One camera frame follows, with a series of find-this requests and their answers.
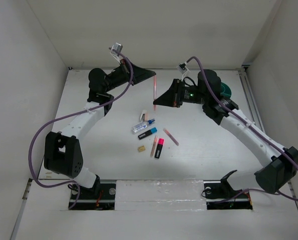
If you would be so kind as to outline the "orange pen with white grip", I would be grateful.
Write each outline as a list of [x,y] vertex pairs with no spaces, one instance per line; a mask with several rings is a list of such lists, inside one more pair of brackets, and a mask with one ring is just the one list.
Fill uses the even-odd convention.
[[[156,100],[156,85],[157,85],[157,76],[153,77],[153,101]],[[153,105],[153,110],[156,111],[156,105]]]

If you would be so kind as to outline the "teal round divided organizer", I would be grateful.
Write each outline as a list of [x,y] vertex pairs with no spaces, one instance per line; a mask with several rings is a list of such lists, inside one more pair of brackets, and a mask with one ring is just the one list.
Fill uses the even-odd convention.
[[222,98],[226,98],[226,99],[230,99],[232,96],[232,91],[230,87],[224,82],[221,83],[220,95]]

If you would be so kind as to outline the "pink translucent pen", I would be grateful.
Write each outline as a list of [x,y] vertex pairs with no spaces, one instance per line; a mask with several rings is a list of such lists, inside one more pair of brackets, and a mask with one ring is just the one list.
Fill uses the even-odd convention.
[[163,131],[167,134],[167,136],[177,145],[179,146],[179,142],[175,139],[175,137],[166,129],[164,128]]

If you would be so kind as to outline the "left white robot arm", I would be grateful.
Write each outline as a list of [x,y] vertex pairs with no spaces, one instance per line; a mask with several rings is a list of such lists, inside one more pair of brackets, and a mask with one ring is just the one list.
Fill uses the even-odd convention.
[[154,71],[127,64],[124,60],[109,74],[100,68],[92,69],[88,75],[86,111],[77,115],[61,131],[51,131],[46,136],[45,169],[74,180],[87,197],[97,197],[100,193],[100,178],[84,166],[80,141],[111,109],[114,97],[109,91],[125,83],[136,85],[155,75]]

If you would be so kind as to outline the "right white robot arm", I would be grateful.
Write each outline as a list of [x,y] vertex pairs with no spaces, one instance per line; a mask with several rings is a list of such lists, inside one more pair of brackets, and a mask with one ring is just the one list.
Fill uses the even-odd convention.
[[154,105],[178,108],[183,103],[202,105],[203,112],[219,126],[232,133],[258,159],[262,169],[255,172],[257,184],[267,193],[276,193],[295,176],[298,150],[270,140],[238,108],[230,98],[223,96],[220,77],[213,70],[198,73],[198,83],[188,85],[174,79],[170,88]]

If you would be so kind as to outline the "orange thin pencil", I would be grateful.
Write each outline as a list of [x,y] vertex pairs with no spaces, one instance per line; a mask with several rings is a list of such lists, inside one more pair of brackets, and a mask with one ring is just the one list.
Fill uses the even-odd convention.
[[157,143],[158,143],[158,136],[156,135],[155,138],[154,138],[152,150],[151,150],[151,153],[150,153],[150,157],[151,158],[153,158],[155,156],[155,151],[156,151]]

